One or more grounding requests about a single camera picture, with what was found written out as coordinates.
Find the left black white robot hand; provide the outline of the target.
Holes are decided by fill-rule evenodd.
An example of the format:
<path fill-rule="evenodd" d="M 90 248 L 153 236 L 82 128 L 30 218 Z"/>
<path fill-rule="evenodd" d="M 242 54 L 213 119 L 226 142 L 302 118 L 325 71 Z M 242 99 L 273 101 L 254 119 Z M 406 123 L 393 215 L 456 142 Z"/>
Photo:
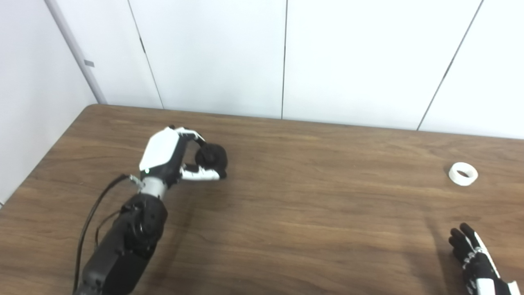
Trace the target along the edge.
<path fill-rule="evenodd" d="M 194 164 L 184 163 L 189 142 L 199 145 Z M 148 141 L 139 163 L 140 180 L 161 180 L 167 187 L 187 181 L 214 181 L 226 179 L 228 155 L 223 146 L 208 143 L 193 129 L 168 126 L 155 133 Z"/>

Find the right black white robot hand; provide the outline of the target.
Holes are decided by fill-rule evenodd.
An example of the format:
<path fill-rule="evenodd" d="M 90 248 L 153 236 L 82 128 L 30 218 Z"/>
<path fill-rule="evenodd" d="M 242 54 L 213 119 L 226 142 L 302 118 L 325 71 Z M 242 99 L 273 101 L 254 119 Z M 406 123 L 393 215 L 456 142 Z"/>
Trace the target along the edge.
<path fill-rule="evenodd" d="M 479 234 L 468 224 L 450 230 L 449 244 L 461 264 L 463 282 L 470 295 L 520 295 L 516 281 L 505 282 Z"/>

